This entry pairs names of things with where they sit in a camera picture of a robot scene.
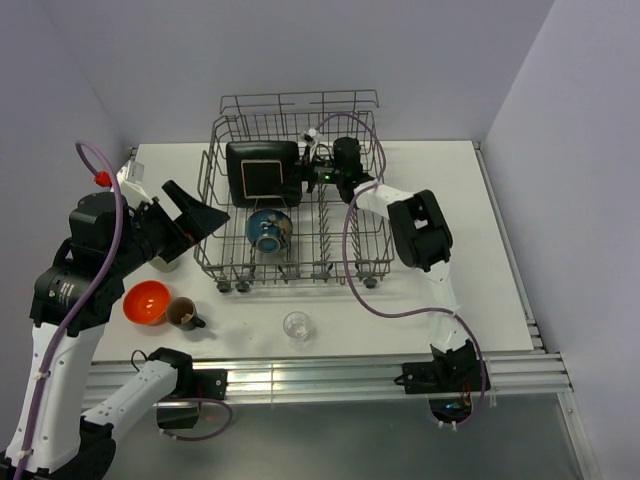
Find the pale green cup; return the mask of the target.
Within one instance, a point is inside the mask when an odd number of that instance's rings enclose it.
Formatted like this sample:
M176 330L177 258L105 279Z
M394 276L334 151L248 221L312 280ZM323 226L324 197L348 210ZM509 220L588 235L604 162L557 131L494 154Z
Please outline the pale green cup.
M167 262L166 260L158 256L153 260L151 260L149 264L159 272L169 273L177 269L179 265L179 260L175 259L173 261Z

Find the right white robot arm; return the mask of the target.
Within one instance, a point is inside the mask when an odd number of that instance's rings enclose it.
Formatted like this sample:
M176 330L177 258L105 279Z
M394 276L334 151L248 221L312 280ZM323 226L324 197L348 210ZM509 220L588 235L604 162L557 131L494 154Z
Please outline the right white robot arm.
M450 278L453 235L435 194L430 190L405 192L386 185L383 174L387 166L384 148L374 139L380 155L378 174L365 171L361 161L361 144L353 137L340 137L332 144L329 159L316 159L323 146L319 132L310 129L301 136L305 144L295 175L310 185L320 182L337 186L347 204L341 246L347 246L351 220L358 211L375 213L389 221L395 251L404 266L423 272L440 303L414 310L387 313L366 302L355 286L351 269L344 262L346 283L355 299L369 313L385 319L401 319L430 315L435 333L430 348L433 360L431 372L416 379L436 391L469 388L485 391L489 374L483 352L475 335L459 313Z

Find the black floral square plate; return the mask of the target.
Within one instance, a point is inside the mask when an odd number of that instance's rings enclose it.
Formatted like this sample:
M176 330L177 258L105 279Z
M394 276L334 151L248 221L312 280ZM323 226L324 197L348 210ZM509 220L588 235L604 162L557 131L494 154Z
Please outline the black floral square plate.
M293 141L237 141L225 147L231 201L246 209L295 208L298 198L284 198L282 183L300 160Z

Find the orange bowl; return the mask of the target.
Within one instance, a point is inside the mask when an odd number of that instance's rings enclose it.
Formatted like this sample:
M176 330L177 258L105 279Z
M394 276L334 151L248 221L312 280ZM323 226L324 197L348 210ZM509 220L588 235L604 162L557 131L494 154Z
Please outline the orange bowl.
M156 280L147 280L133 286L125 295L122 309L132 323L155 326L165 321L165 312L171 301L168 287Z

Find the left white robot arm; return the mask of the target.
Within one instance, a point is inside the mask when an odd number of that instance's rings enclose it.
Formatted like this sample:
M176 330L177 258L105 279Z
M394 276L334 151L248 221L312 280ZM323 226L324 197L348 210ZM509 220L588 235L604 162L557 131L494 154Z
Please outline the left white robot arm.
M34 286L30 379L1 454L2 478L101 479L117 442L142 415L193 391L191 356L161 347L101 406L82 409L90 365L125 278L153 259L177 259L230 219L172 180L162 188L180 210L176 219L155 198L131 207L117 191L87 195L70 213L71 235Z

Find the dark brown mug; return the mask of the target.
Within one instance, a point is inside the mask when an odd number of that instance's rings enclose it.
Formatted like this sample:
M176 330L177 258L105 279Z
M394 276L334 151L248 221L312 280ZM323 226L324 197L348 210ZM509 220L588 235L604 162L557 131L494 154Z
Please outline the dark brown mug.
M165 310L166 321L183 331L204 328L206 322L197 313L195 303L187 297L175 298Z

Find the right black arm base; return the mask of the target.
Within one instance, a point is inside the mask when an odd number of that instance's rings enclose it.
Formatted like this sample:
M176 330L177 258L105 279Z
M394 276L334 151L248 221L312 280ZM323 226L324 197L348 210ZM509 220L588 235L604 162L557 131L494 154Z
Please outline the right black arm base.
M445 394L429 401L431 414L438 422L458 425L473 413L473 395L481 398L491 387L486 363L469 340L446 352L432 347L431 353L431 361L403 363L393 382L407 395Z

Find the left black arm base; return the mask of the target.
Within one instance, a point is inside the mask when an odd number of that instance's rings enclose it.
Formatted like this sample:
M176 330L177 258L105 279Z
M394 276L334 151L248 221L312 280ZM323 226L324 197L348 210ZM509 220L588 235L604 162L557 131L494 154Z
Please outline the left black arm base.
M147 361L162 361L178 371L177 387L166 398L166 401L179 401L196 398L198 402L191 402L189 406L157 407L156 423L162 435L170 436L181 441L203 441L221 435L232 423L233 411L225 402L228 371L214 369L210 372L197 372L193 359L189 354L169 348L158 348L149 355L140 349L132 352L130 363L140 372ZM220 407L227 418L222 421L214 415L204 415L204 406ZM207 434L180 434L179 430L193 429L199 420L213 422L218 428Z

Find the clear drinking glass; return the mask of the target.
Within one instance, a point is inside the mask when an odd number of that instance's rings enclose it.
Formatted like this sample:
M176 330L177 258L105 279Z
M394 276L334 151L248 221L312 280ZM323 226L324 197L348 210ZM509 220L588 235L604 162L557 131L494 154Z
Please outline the clear drinking glass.
M304 342L310 335L310 318L304 312L291 312L283 320L283 330L290 339Z

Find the blue floral ceramic bowl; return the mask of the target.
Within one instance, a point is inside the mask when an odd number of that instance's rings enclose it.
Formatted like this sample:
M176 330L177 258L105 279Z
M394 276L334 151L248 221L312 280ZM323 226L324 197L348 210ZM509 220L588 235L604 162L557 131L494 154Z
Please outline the blue floral ceramic bowl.
M293 222L282 211L262 209L247 219L245 233L248 242L256 250L275 254L290 246Z

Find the grey wire dish rack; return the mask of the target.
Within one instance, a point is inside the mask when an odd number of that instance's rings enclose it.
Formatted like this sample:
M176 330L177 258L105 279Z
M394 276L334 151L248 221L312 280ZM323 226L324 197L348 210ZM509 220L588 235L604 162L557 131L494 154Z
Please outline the grey wire dish rack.
M372 288L390 270L389 222L350 210L357 180L381 170L373 89L226 95L198 192L228 214L194 251L222 293L298 280Z

